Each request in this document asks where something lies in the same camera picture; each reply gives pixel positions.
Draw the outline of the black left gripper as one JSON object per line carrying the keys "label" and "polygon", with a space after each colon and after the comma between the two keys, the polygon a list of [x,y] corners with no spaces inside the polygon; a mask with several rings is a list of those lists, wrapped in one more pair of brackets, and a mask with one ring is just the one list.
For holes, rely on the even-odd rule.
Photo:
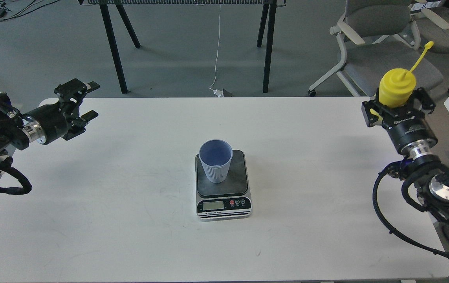
{"label": "black left gripper", "polygon": [[71,140],[81,134],[85,127],[99,116],[96,111],[88,111],[79,116],[79,107],[89,92],[100,88],[96,82],[83,83],[72,79],[54,89],[59,102],[40,106],[23,115],[23,129],[31,142],[48,145],[58,138]]}

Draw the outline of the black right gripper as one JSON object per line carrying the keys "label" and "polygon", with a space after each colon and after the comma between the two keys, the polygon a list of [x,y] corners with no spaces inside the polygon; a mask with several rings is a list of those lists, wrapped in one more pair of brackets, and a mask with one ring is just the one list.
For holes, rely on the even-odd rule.
{"label": "black right gripper", "polygon": [[435,108],[435,102],[422,87],[412,92],[407,100],[407,108],[391,109],[377,99],[361,104],[366,126],[386,129],[399,154],[407,154],[412,143],[422,142],[429,147],[438,143],[438,138],[425,120],[425,116],[433,113]]}

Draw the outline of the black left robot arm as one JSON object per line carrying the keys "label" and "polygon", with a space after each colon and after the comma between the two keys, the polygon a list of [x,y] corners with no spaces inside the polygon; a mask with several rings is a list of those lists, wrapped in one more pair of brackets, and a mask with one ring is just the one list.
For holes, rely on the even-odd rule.
{"label": "black left robot arm", "polygon": [[0,92],[0,193],[26,195],[32,190],[28,178],[12,166],[13,158],[7,152],[9,145],[26,149],[37,141],[47,145],[58,138],[71,140],[83,134],[96,111],[79,115],[84,97],[100,88],[96,82],[83,83],[72,79],[54,89],[58,101],[23,114],[5,92]]}

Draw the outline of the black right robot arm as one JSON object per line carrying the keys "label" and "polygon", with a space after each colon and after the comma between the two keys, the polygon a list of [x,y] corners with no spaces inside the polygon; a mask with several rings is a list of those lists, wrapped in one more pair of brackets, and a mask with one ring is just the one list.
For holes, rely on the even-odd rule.
{"label": "black right robot arm", "polygon": [[425,120],[436,107],[424,88],[417,88],[399,106],[381,102],[383,91],[361,105],[366,125],[380,125],[403,159],[388,164],[375,180],[372,192],[374,211],[389,233],[413,246],[449,259],[449,252],[418,243],[395,228],[383,215],[378,203],[378,187],[385,175],[402,181],[403,199],[417,211],[428,212],[439,223],[449,244],[449,167],[432,153],[438,139]]}

